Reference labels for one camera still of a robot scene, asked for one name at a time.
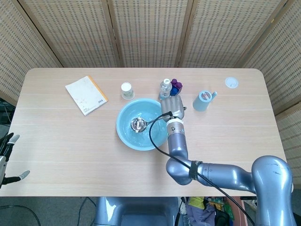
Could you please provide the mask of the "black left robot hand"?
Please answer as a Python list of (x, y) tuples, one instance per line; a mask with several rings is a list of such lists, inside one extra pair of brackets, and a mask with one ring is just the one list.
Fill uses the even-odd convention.
[(19, 176), (6, 177), (6, 167), (12, 154), (13, 146), (19, 138), (20, 135), (10, 133), (0, 139), (0, 186), (21, 181), (30, 174), (30, 171), (27, 170)]

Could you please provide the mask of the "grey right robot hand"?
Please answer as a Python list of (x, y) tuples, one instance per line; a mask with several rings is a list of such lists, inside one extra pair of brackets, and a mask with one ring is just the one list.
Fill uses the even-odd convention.
[(167, 115), (163, 117), (165, 122), (168, 122), (172, 118), (178, 118), (182, 120), (184, 118), (184, 111), (187, 107), (183, 106), (181, 96), (170, 96), (160, 101), (161, 113), (172, 112), (173, 116)]

